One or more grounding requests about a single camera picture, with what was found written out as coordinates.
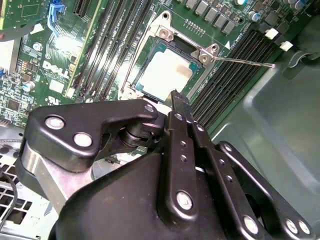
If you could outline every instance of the capacitor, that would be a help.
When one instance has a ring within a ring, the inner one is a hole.
[[[290,8],[300,11],[301,9],[303,9],[305,6],[304,1],[298,0],[296,3],[294,4],[290,4]]]
[[[38,51],[38,52],[41,52],[42,49],[44,49],[44,48],[42,47],[42,44],[39,43],[39,42],[35,42],[32,47],[33,47],[34,50],[36,50],[36,51]]]
[[[247,3],[247,0],[234,0],[234,3],[237,5],[244,5]]]
[[[261,15],[258,12],[251,11],[248,13],[249,20],[257,22],[260,19]]]
[[[285,4],[295,4],[298,0],[283,0]]]
[[[31,92],[33,89],[35,89],[36,84],[33,81],[27,81],[22,85],[22,90],[26,93]]]

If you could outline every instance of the silver screw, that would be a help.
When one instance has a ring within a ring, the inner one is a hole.
[[[299,221],[299,226],[305,234],[308,234],[308,235],[310,234],[310,230],[308,226],[303,221]]]
[[[230,147],[228,144],[225,144],[224,147],[225,147],[225,149],[227,149],[229,152],[232,151],[231,147]]]
[[[92,144],[92,138],[85,132],[79,132],[74,135],[73,141],[80,147],[89,147]]]
[[[179,113],[176,113],[174,116],[175,116],[177,119],[179,119],[180,121],[183,120],[182,116],[181,116]]]
[[[154,108],[150,104],[145,105],[144,108],[147,109],[151,113],[154,111]]]
[[[162,39],[165,39],[166,37],[168,37],[168,35],[169,35],[169,32],[167,30],[165,30],[165,29],[161,29],[159,31],[159,36]]]
[[[249,216],[244,216],[243,217],[244,224],[246,228],[253,234],[257,234],[259,232],[258,226],[255,223],[255,221],[249,217]]]
[[[65,122],[61,118],[56,116],[50,116],[44,122],[48,128],[54,130],[62,129],[65,126]]]
[[[198,130],[201,131],[201,132],[204,132],[204,131],[205,131],[204,127],[201,126],[200,124],[198,124],[196,127],[197,127]]]
[[[286,223],[288,229],[289,229],[291,232],[293,232],[294,234],[297,234],[297,233],[298,233],[298,229],[297,229],[296,225],[295,225],[290,219],[287,219],[287,220],[285,221],[285,223]]]
[[[190,210],[192,208],[192,200],[185,192],[178,191],[178,193],[176,194],[176,200],[179,206],[184,210]]]

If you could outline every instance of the blue connector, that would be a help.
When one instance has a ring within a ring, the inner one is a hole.
[[[56,37],[59,37],[59,34],[56,31],[55,27],[53,26],[53,23],[56,23],[58,20],[57,12],[62,13],[65,9],[65,5],[60,3],[61,3],[60,0],[53,0],[52,3],[50,3],[49,13],[47,17],[48,28],[51,29],[51,31]]]

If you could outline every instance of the pcie slot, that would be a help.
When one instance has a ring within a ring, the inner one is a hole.
[[[86,58],[82,67],[82,70],[80,74],[75,77],[71,87],[76,89],[78,86],[82,86],[85,79],[86,79],[86,74],[91,71],[91,64],[95,62],[95,58],[99,53],[99,50],[101,48],[101,45],[103,43],[103,39],[106,35],[106,33],[109,32],[110,30],[110,16],[113,11],[113,9],[117,8],[119,4],[119,1],[114,1],[113,3],[108,3],[106,6],[105,11],[103,12],[103,15],[100,17],[99,22],[101,23],[97,29],[97,33],[94,36],[93,42],[91,44],[91,47],[89,48],[88,53],[86,54]]]
[[[105,52],[107,50],[108,44],[112,38],[112,34],[115,31],[115,29],[121,19],[121,16],[122,16],[122,13],[125,9],[126,4],[127,4],[127,0],[124,0],[124,1],[120,1],[120,4],[117,5],[117,8],[114,13],[115,17],[113,17],[111,19],[110,28],[108,29],[108,31],[105,32],[105,36],[103,38],[101,47],[98,49],[97,54],[94,57],[93,63],[91,65],[90,69],[88,70],[88,74],[85,77],[84,82],[82,84],[81,93],[84,95],[87,93],[87,91],[89,90],[89,88],[91,87],[91,85],[94,81],[94,76],[98,70],[98,67],[99,67],[100,62],[103,58],[103,55],[105,54]]]
[[[120,67],[122,66],[122,64],[124,63],[125,58],[126,58],[127,54],[129,53],[131,46],[134,44],[135,40],[137,39],[138,33],[144,23],[144,20],[146,19],[147,15],[149,13],[149,9],[150,9],[152,3],[153,3],[153,0],[147,0],[147,1],[143,2],[143,6],[141,8],[142,12],[139,16],[138,21],[136,22],[135,27],[134,27],[135,32],[130,35],[129,40],[127,41],[128,44],[122,49],[122,51],[119,55],[119,58],[115,64],[115,67],[113,68],[113,70],[110,74],[108,82],[107,82],[106,86],[104,87],[103,94],[101,95],[102,100],[104,100],[107,97],[107,95],[111,89],[111,86],[114,84],[114,82],[117,78],[117,75],[118,75],[118,71],[119,71]]]
[[[256,31],[250,30],[231,53],[231,58],[266,61],[276,47]],[[194,118],[209,128],[242,92],[261,67],[224,62],[192,104]]]
[[[89,3],[90,0],[76,0],[73,7],[73,13],[82,18],[86,15]]]
[[[101,68],[101,72],[98,75],[97,81],[95,82],[95,86],[93,87],[93,90],[90,91],[91,94],[95,94],[94,97],[97,94],[97,91],[101,89],[101,86],[103,84],[103,81],[106,77],[106,74],[108,73],[108,70],[110,68],[110,65],[116,56],[116,53],[118,51],[118,48],[121,46],[122,41],[125,39],[126,34],[128,34],[128,30],[130,27],[130,24],[132,23],[134,16],[137,14],[137,10],[140,6],[140,0],[136,1],[130,1],[129,11],[127,11],[127,15],[124,16],[125,21],[123,22],[121,28],[117,31],[117,35],[114,38],[114,41],[111,44],[110,47],[110,54],[108,55],[107,59],[105,60],[103,67]]]

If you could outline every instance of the motherboard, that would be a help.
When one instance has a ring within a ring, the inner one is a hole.
[[[0,18],[0,29],[36,23],[16,71],[0,66],[1,123],[22,128],[41,106],[164,103],[178,90],[213,131],[312,17],[312,0],[29,3],[4,0]]]

